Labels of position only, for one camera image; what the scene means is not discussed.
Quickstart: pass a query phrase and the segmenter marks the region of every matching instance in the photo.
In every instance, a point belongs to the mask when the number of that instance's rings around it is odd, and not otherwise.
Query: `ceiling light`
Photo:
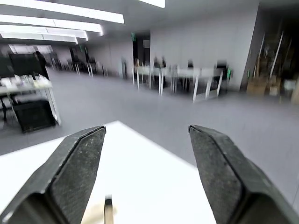
[[[2,38],[11,39],[26,39],[26,40],[43,40],[43,41],[63,41],[63,42],[75,42],[78,44],[76,37],[71,35],[53,35],[53,34],[19,34],[19,33],[0,33]]]
[[[41,10],[45,10],[45,11],[78,15],[78,16],[97,19],[97,20],[105,20],[105,21],[110,21],[110,22],[124,23],[122,14],[105,12],[105,11],[100,11],[100,10],[96,10],[96,9],[83,8],[83,7],[77,7],[77,6],[68,6],[68,5],[46,2],[46,1],[0,0],[0,4],[26,7],[26,8],[35,8],[35,9],[41,9]]]
[[[86,31],[98,32],[101,35],[103,34],[103,29],[100,24],[89,23],[89,22],[54,20],[54,19],[18,16],[18,15],[0,15],[0,22],[10,22],[10,23],[37,25],[37,26],[45,26],[45,27],[68,28],[68,29],[81,29]]]
[[[139,0],[154,6],[158,6],[160,8],[165,8],[165,0]]]
[[[0,32],[6,33],[27,33],[27,34],[54,34],[54,35],[72,35],[78,38],[87,38],[87,34],[83,30],[48,28],[48,27],[31,27],[31,26],[14,26],[0,25]]]

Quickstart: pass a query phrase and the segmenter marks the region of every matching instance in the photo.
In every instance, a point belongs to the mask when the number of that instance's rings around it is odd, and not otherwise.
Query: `black monitor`
[[[299,224],[275,185],[228,136],[197,125],[189,134],[217,224]]]
[[[9,57],[16,75],[43,74],[41,64],[35,54],[10,54]]]
[[[9,57],[0,56],[0,79],[14,77],[14,69]]]
[[[105,127],[99,126],[66,137],[6,207],[0,223],[80,224],[97,176],[105,133]]]

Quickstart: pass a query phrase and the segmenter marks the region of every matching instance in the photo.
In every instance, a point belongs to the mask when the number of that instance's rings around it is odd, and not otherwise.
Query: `gray carpet floor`
[[[130,80],[52,70],[49,76],[62,125],[22,134],[16,121],[0,123],[0,154],[119,120],[195,165],[187,130],[197,124],[230,136],[299,211],[299,106],[241,93],[193,104],[191,96],[138,91]]]

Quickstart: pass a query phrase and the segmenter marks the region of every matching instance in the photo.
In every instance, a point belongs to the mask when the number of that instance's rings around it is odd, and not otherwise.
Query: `table surface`
[[[168,68],[151,68],[151,67],[135,67],[140,75],[148,75],[151,72],[152,75],[158,76],[160,71],[163,72],[163,75],[166,77],[182,77],[182,78],[195,78],[199,75],[199,78],[209,78],[209,77],[219,77],[221,75],[222,69],[214,69],[214,68],[194,68],[194,69],[181,69],[178,68],[175,75],[173,71],[169,71]]]
[[[115,224],[216,224],[196,167],[119,121],[106,129],[87,208],[112,195]],[[0,156],[0,213],[63,139]]]
[[[41,90],[41,89],[48,89],[52,88],[52,83],[50,81],[36,81],[36,85],[23,85],[23,86],[16,86],[14,88],[7,88],[6,86],[0,87],[0,94],[9,94],[15,92],[23,92],[23,91],[31,91],[31,90]]]

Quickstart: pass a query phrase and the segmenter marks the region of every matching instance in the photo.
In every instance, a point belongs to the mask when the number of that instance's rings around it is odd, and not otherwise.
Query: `white wall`
[[[67,64],[68,60],[71,60],[70,48],[67,46],[52,46],[53,51],[57,54],[57,57],[61,64]]]
[[[132,75],[133,68],[133,43],[131,37],[124,38],[121,41],[107,41],[100,46],[88,46],[90,57],[94,57],[95,61],[103,65],[109,71],[117,73],[120,70],[121,59],[127,61],[127,73]]]
[[[150,58],[166,59],[166,64],[187,67],[189,59],[194,67],[214,67],[224,59],[234,71],[230,81],[239,89],[249,53],[256,21],[257,8],[202,19],[150,32]]]

